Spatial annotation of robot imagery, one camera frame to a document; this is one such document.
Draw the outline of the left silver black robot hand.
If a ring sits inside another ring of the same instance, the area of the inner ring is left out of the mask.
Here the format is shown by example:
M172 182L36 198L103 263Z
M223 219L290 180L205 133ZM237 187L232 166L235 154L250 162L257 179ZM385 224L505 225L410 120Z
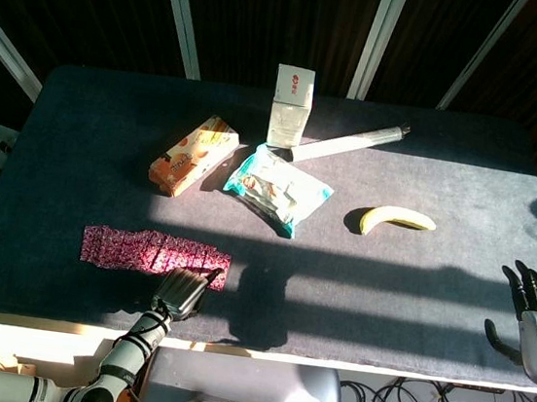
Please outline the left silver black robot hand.
M206 289L224 270L213 269L208 274L175 268L163 279L151 302L151 309L171 317L173 322L193 317Z

